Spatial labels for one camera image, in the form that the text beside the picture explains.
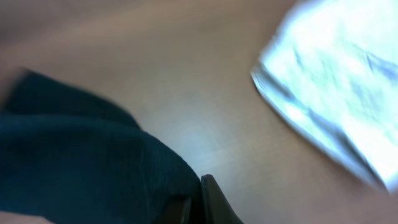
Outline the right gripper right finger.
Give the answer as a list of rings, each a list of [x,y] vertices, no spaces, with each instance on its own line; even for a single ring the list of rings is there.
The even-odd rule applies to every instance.
[[[212,175],[201,176],[201,191],[206,224],[243,224]]]

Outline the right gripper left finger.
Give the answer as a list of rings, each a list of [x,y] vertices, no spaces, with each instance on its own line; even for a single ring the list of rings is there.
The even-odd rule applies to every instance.
[[[191,205],[189,197],[172,198],[154,224],[189,224]]]

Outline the black t-shirt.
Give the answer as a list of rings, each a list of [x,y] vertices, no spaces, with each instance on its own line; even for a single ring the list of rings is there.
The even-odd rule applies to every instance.
[[[26,71],[1,111],[1,210],[54,223],[152,223],[200,180],[120,107]]]

